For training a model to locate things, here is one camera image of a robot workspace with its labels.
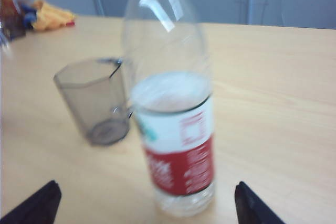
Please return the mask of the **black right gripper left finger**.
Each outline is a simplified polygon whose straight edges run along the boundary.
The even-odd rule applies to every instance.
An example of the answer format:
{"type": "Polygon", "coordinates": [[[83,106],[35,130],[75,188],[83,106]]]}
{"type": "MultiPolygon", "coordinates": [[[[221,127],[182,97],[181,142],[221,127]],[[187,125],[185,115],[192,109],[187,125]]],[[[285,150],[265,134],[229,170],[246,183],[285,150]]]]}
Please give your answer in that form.
{"type": "Polygon", "coordinates": [[[51,180],[1,217],[1,223],[54,223],[61,197],[58,183],[51,180]]]}

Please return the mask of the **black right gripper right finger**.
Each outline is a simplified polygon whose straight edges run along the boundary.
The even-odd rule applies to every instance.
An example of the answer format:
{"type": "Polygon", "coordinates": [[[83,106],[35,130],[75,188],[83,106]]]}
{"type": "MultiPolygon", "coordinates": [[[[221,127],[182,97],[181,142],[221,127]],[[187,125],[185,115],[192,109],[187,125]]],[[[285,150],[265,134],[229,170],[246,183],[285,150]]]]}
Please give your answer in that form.
{"type": "Polygon", "coordinates": [[[285,224],[243,181],[236,186],[234,197],[239,224],[285,224]]]}

